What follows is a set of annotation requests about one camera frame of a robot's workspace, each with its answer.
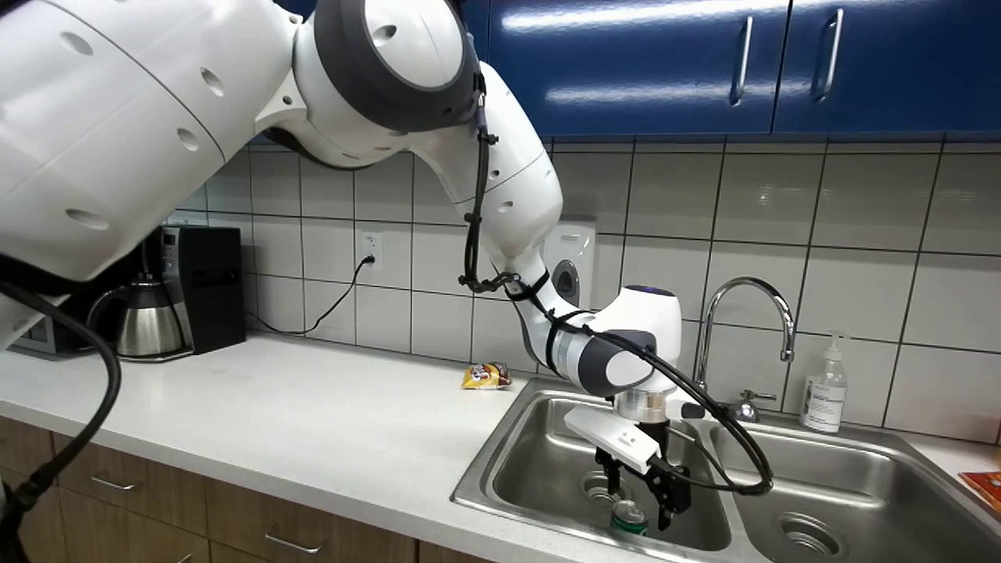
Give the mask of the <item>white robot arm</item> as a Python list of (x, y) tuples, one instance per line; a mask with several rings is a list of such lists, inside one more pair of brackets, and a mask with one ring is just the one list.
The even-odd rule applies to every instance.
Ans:
[(333, 168), (420, 156), (466, 223), (461, 283), (478, 290), (491, 268), (528, 354), (617, 403), (571, 425), (663, 517), (693, 506), (668, 459), (693, 397), (680, 299), (629, 286), (584, 313), (556, 294), (556, 172), (447, 0), (4, 0), (0, 337), (57, 317), (260, 134)]

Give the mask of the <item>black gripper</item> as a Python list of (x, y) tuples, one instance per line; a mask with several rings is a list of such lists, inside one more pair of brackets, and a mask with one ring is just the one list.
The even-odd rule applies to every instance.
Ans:
[[(668, 421), (642, 421), (642, 431), (657, 440), (657, 447), (670, 444)], [(595, 463), (606, 478), (606, 499), (621, 499), (621, 463), (606, 452), (595, 452)], [(684, 513), (693, 506), (693, 473), (684, 467), (672, 467), (663, 457), (653, 457), (650, 469), (640, 469), (640, 478), (650, 487), (657, 502), (657, 530), (672, 526), (672, 513)]]

